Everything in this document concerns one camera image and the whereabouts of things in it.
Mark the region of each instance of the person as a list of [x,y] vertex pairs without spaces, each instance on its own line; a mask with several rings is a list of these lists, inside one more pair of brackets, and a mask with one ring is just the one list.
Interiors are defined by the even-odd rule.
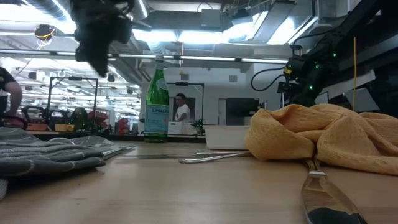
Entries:
[[189,123],[190,120],[190,109],[185,100],[187,98],[183,93],[179,93],[175,96],[175,103],[178,106],[177,112],[175,114],[175,121],[181,121],[183,123]]
[[[9,116],[17,116],[19,105],[22,101],[22,89],[15,81],[14,77],[3,67],[0,67],[0,90],[10,94],[10,108],[7,111]],[[0,113],[6,110],[6,106],[1,106]]]

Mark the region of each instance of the table surface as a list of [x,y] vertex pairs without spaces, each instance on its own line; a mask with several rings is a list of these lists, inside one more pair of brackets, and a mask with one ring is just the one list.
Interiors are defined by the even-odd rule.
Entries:
[[[130,154],[191,153],[204,144],[137,145]],[[326,167],[371,223],[398,223],[398,178]],[[22,184],[0,203],[1,223],[306,223],[304,165],[253,157],[203,164],[113,158],[104,167]]]

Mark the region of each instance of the green glass bottle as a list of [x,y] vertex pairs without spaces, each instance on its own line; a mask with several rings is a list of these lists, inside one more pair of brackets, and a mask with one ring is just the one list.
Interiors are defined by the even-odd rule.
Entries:
[[163,55],[156,56],[156,71],[146,96],[145,142],[166,142],[169,128],[169,91],[163,74]]

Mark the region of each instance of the yellow towel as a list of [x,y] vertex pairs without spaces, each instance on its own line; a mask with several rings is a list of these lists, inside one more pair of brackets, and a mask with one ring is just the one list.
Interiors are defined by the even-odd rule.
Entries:
[[337,105],[259,110],[245,136],[260,160],[306,159],[317,149],[327,164],[398,175],[398,119]]

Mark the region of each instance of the knife blade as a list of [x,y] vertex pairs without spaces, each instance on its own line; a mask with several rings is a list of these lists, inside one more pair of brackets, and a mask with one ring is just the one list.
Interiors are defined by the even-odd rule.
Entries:
[[305,216],[309,224],[367,224],[355,204],[319,168],[306,161],[308,177],[302,187]]

